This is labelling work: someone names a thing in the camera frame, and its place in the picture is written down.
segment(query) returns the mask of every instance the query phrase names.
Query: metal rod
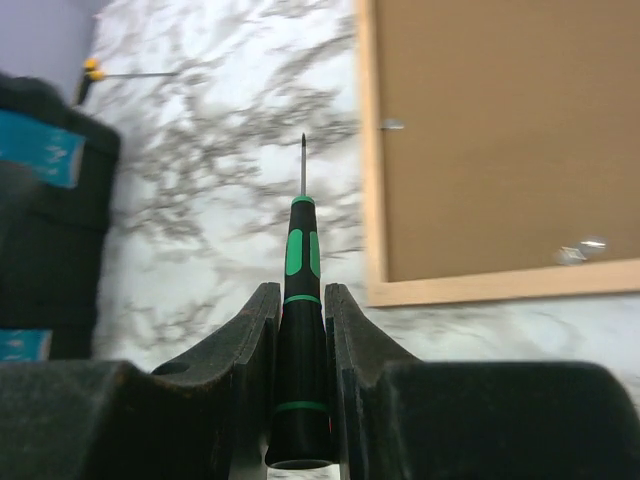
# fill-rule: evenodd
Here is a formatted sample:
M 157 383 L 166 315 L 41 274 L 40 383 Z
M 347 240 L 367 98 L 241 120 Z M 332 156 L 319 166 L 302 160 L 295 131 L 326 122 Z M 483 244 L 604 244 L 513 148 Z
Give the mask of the metal rod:
M 168 73 L 114 73 L 105 75 L 104 78 L 144 78 L 144 77 L 175 77 L 179 72 Z
M 300 195 L 303 197 L 307 194 L 307 137 L 302 134 L 302 166 L 300 175 Z

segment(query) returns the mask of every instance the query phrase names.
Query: screwdriver handle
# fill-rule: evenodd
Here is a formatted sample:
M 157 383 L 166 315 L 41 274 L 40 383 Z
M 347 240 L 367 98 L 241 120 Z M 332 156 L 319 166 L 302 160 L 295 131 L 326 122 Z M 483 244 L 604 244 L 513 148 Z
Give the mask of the screwdriver handle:
M 309 469 L 333 462 L 328 381 L 316 206 L 303 195 L 291 203 L 267 465 Z
M 284 280 L 284 305 L 302 300 L 321 304 L 316 206 L 307 196 L 291 202 Z
M 95 82 L 104 80 L 105 73 L 100 70 L 100 63 L 95 58 L 89 58 L 84 63 L 84 69 L 82 70 L 82 79 L 76 92 L 75 102 L 76 105 L 82 105 L 89 95 L 91 85 Z

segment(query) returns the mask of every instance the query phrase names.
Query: screwdriver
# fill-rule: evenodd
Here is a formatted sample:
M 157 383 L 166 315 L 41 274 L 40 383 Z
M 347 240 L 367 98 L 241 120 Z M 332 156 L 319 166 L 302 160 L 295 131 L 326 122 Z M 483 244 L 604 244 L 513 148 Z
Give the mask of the screwdriver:
M 175 77 L 179 72 L 167 72 L 167 73 L 110 73 L 107 74 L 103 70 L 100 70 L 100 63 L 95 58 L 89 58 L 84 62 L 84 71 L 82 73 L 82 80 L 78 87 L 78 93 L 76 95 L 76 105 L 82 105 L 87 99 L 89 89 L 95 82 L 101 82 L 109 78 L 131 79 L 131 78 L 148 78 L 148 77 Z
M 307 140 L 302 134 L 300 195 L 291 202 L 278 331 L 275 408 L 265 462 L 307 469 L 333 461 L 327 344 L 320 301 L 316 206 L 307 196 Z

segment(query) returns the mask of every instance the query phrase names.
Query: white marble backsplash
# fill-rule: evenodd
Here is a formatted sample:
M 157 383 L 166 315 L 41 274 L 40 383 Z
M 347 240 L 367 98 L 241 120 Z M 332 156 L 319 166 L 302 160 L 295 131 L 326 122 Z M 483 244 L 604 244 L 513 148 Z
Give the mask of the white marble backsplash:
M 117 0 L 100 14 L 108 73 L 178 72 L 106 80 L 86 106 L 124 140 L 100 357 L 150 370 L 282 281 L 303 131 L 323 281 L 366 304 L 354 3 Z M 640 401 L 638 296 L 365 310 L 425 360 L 591 360 Z

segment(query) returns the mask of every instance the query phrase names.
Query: teal label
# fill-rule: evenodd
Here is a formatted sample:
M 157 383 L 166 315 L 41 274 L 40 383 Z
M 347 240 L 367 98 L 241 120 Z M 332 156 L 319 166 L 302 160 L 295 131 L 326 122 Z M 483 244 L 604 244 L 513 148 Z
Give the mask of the teal label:
M 80 135 L 0 110 L 0 161 L 30 167 L 45 183 L 75 187 L 83 150 Z
M 50 330 L 0 330 L 0 362 L 47 360 L 50 344 Z

